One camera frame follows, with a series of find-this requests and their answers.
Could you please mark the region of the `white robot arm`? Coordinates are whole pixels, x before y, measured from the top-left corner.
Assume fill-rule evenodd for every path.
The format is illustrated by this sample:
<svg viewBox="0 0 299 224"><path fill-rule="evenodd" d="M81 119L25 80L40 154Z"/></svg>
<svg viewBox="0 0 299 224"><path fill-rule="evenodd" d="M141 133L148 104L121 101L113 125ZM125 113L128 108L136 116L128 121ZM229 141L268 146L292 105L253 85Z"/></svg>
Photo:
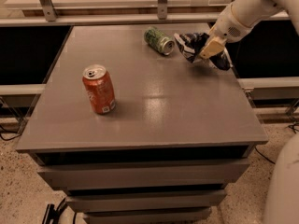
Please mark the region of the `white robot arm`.
<svg viewBox="0 0 299 224"><path fill-rule="evenodd" d="M220 14L209 31L199 56L208 59L224 45L245 37L252 28L285 10L299 33L299 0L234 0ZM299 224L299 133L281 149L273 171L263 224Z"/></svg>

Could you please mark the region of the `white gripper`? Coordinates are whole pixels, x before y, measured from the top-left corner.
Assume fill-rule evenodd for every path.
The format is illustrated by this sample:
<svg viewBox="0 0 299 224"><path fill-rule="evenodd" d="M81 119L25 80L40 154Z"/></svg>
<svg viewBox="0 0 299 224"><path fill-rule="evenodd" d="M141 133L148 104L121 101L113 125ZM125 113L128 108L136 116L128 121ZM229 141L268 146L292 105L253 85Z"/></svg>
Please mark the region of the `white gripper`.
<svg viewBox="0 0 299 224"><path fill-rule="evenodd" d="M219 54L224 51L225 42L238 42L248 35L251 30L251 27L247 27L237 20L232 11L232 5L229 4L210 29L208 33L209 39L201 49L200 57L209 59Z"/></svg>

